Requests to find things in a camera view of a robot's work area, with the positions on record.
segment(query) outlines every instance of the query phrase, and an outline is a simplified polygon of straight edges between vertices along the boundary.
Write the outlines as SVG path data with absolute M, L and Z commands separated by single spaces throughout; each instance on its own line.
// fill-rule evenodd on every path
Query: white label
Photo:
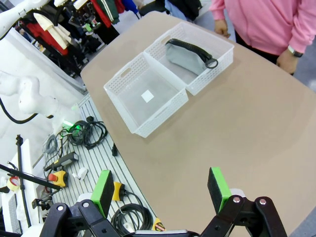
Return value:
M 148 103 L 149 101 L 151 101 L 153 99 L 154 95 L 149 90 L 146 90 L 142 94 L 142 97 L 145 100 L 145 102 Z

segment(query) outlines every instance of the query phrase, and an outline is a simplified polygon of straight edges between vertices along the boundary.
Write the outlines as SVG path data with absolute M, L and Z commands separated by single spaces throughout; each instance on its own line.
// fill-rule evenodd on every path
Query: plastic basket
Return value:
M 187 101 L 185 84 L 146 53 L 104 85 L 131 133 L 147 137 Z
M 165 43 L 169 39 L 182 40 L 203 48 L 213 58 L 218 60 L 218 66 L 214 69 L 206 69 L 202 74 L 196 75 L 185 68 L 169 62 L 166 58 L 165 47 Z M 186 84 L 186 89 L 192 95 L 196 95 L 232 64 L 233 49 L 233 44 L 191 24 L 181 22 L 159 37 L 145 52 L 177 75 Z

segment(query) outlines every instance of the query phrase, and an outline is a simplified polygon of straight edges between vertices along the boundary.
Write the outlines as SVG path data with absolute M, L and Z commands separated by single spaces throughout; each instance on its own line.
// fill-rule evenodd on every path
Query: red button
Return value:
M 48 180 L 49 181 L 53 181 L 53 182 L 57 182 L 58 177 L 56 175 L 54 175 L 54 174 L 49 174 Z

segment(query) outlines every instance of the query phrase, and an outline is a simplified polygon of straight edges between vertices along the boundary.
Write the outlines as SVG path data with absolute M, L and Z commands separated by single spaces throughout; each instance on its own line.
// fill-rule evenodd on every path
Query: roll of tape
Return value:
M 19 177 L 17 176 L 10 177 L 6 185 L 11 191 L 17 191 L 20 186 Z

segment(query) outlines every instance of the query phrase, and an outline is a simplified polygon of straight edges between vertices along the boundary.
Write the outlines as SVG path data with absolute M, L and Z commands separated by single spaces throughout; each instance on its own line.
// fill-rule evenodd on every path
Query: black jacket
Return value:
M 169 2 L 179 8 L 192 21 L 198 17 L 198 11 L 202 7 L 199 0 L 169 0 Z

